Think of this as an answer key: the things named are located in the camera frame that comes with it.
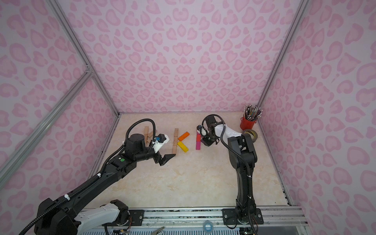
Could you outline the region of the yellow block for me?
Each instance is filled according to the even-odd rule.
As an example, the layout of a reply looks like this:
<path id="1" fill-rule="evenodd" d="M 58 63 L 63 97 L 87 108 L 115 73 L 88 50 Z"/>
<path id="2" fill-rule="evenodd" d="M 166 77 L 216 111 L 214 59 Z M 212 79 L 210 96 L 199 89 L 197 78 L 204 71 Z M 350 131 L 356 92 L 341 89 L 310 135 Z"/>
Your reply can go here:
<path id="1" fill-rule="evenodd" d="M 181 142 L 181 141 L 179 141 L 178 143 L 177 143 L 177 145 L 184 151 L 184 152 L 188 152 L 189 151 L 189 149 Z"/>

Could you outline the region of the orange block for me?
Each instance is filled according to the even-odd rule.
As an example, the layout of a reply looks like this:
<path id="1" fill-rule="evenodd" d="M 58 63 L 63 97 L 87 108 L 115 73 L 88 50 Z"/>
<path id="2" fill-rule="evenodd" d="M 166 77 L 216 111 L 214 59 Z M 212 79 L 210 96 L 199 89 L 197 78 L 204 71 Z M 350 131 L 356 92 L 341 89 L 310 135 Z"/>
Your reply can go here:
<path id="1" fill-rule="evenodd" d="M 183 135 L 181 135 L 178 140 L 182 142 L 185 138 L 187 138 L 190 135 L 189 132 L 185 132 Z"/>

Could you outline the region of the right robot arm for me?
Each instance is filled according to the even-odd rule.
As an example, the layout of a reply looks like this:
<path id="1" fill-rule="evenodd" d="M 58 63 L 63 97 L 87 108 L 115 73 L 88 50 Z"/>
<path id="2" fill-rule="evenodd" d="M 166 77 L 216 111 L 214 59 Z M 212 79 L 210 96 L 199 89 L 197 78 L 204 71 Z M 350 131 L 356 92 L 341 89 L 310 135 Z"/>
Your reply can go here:
<path id="1" fill-rule="evenodd" d="M 228 127 L 224 119 L 217 114 L 206 116 L 199 132 L 205 146 L 222 143 L 228 150 L 230 163 L 237 174 L 237 220 L 252 224 L 257 212 L 253 195 L 253 172 L 258 160 L 252 137 Z"/>

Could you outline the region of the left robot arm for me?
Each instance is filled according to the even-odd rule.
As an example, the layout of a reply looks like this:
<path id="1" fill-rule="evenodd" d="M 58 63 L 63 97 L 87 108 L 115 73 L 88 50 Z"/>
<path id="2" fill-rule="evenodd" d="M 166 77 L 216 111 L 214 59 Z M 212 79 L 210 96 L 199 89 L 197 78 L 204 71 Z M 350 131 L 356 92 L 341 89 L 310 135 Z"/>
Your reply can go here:
<path id="1" fill-rule="evenodd" d="M 103 164 L 99 173 L 55 201 L 48 198 L 39 205 L 34 233 L 77 235 L 83 229 L 83 222 L 78 220 L 79 213 L 105 189 L 135 169 L 138 162 L 153 159 L 164 165 L 175 156 L 160 154 L 160 149 L 168 142 L 168 135 L 159 134 L 146 146 L 142 134 L 131 135 Z"/>

